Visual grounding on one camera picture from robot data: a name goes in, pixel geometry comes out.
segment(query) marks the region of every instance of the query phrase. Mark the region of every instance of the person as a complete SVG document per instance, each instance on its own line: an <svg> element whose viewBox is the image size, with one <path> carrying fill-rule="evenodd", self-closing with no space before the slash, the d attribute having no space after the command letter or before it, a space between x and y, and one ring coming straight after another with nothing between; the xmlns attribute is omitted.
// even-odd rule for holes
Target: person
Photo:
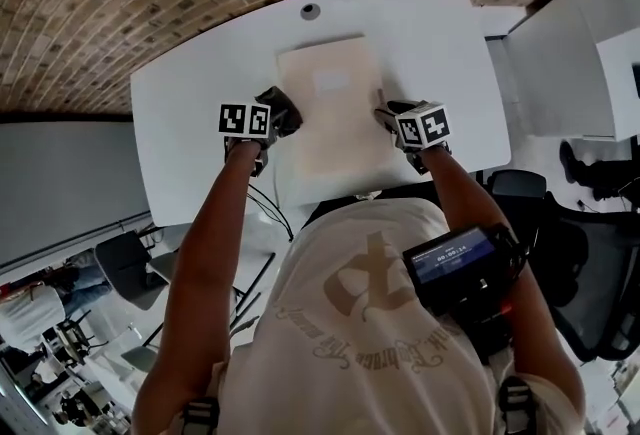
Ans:
<svg viewBox="0 0 640 435"><path fill-rule="evenodd" d="M442 210L417 197L377 198L312 221L284 259L253 342L230 355L229 295L260 152L255 141L231 146L183 241L133 433L180 433L203 412L217 417L218 434L505 433L498 390L512 374L535 398L537 433L582 431L582 382L528 265L507 297L512 348L490 366L450 316L436 319L416 297L404 250L508 225L442 146L414 156Z"/></svg>
<svg viewBox="0 0 640 435"><path fill-rule="evenodd" d="M62 268L0 298L0 335L9 346L33 353L46 330L109 292L97 264Z"/></svg>
<svg viewBox="0 0 640 435"><path fill-rule="evenodd" d="M89 395L82 390L73 396L67 391L63 392L60 408L59 412L53 413L53 418L61 425L71 421L76 426L91 426L95 418L101 413Z"/></svg>
<svg viewBox="0 0 640 435"><path fill-rule="evenodd" d="M640 205L640 163L619 160L586 165L576 159L571 144L566 141L560 144L560 163L567 182L591 188L595 200L622 196Z"/></svg>

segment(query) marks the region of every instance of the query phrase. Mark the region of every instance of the small display screen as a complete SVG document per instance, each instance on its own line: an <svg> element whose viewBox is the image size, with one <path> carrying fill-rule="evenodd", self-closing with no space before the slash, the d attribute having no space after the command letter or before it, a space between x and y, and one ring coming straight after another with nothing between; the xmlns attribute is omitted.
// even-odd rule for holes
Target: small display screen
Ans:
<svg viewBox="0 0 640 435"><path fill-rule="evenodd" d="M411 258L418 280L426 284L489 255L495 247L480 229L471 229Z"/></svg>

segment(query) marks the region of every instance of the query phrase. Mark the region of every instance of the electronic device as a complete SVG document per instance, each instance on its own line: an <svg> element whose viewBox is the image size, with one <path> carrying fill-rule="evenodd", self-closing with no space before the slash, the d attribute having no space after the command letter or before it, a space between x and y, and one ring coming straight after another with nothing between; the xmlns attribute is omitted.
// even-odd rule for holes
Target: electronic device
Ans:
<svg viewBox="0 0 640 435"><path fill-rule="evenodd" d="M504 298L526 256L504 225L445 234L403 253L420 303L434 316L451 314L481 358L510 341Z"/></svg>

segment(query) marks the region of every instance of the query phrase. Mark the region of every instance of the white t-shirt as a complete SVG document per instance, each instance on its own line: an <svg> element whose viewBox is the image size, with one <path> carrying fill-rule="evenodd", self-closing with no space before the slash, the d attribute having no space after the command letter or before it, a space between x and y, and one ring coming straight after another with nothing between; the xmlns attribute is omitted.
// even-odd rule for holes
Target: white t-shirt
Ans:
<svg viewBox="0 0 640 435"><path fill-rule="evenodd" d="M452 320L422 307L402 262L404 250L446 232L422 199L360 202L305 228L254 341L234 350L226 373L214 367L217 433L504 433L495 376L512 373L511 352L483 367ZM559 389L522 378L539 433L582 430Z"/></svg>
<svg viewBox="0 0 640 435"><path fill-rule="evenodd" d="M33 353L43 332L64 321L62 302L50 286L37 286L0 303L0 336L9 346Z"/></svg>

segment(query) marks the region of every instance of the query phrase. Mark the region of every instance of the white cabinet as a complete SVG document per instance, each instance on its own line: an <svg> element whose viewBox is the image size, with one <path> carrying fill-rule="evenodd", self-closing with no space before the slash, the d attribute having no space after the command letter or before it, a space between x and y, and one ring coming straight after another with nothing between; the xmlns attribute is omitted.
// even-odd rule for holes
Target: white cabinet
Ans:
<svg viewBox="0 0 640 435"><path fill-rule="evenodd" d="M640 133L640 0L553 0L506 39L530 131L624 140Z"/></svg>

